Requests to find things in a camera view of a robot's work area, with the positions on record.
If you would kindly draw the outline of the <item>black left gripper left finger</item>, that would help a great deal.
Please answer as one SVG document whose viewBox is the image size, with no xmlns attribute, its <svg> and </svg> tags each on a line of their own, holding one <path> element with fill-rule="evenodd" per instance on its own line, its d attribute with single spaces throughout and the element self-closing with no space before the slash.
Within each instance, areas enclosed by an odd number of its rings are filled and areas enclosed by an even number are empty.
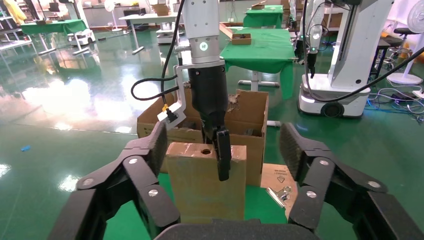
<svg viewBox="0 0 424 240">
<path fill-rule="evenodd" d="M 107 221 L 130 201 L 151 239 L 178 224 L 180 212 L 158 180 L 167 149 L 167 129 L 161 122 L 150 135 L 129 141 L 116 160 L 77 182 L 48 239 L 101 240 Z"/>
</svg>

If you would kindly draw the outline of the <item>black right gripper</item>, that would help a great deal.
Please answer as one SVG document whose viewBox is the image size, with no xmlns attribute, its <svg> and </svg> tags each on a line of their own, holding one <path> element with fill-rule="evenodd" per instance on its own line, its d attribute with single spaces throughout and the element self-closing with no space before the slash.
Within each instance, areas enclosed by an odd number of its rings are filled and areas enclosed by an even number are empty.
<svg viewBox="0 0 424 240">
<path fill-rule="evenodd" d="M 228 90 L 225 67 L 217 65 L 188 69 L 191 103 L 202 120 L 203 143 L 213 144 L 217 159 L 218 179 L 230 177 L 231 143 L 225 125 L 228 109 Z"/>
</svg>

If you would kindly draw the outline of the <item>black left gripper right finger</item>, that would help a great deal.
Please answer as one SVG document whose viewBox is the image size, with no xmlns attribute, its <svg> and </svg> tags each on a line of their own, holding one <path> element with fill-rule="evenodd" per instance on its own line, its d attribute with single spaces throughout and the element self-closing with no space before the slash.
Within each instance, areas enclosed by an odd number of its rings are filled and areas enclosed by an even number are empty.
<svg viewBox="0 0 424 240">
<path fill-rule="evenodd" d="M 293 124 L 280 126 L 280 153 L 297 197 L 288 222 L 314 232 L 324 204 L 352 224 L 359 240 L 421 240 L 423 232 L 381 181 L 342 163 L 320 141 L 301 136 Z"/>
</svg>

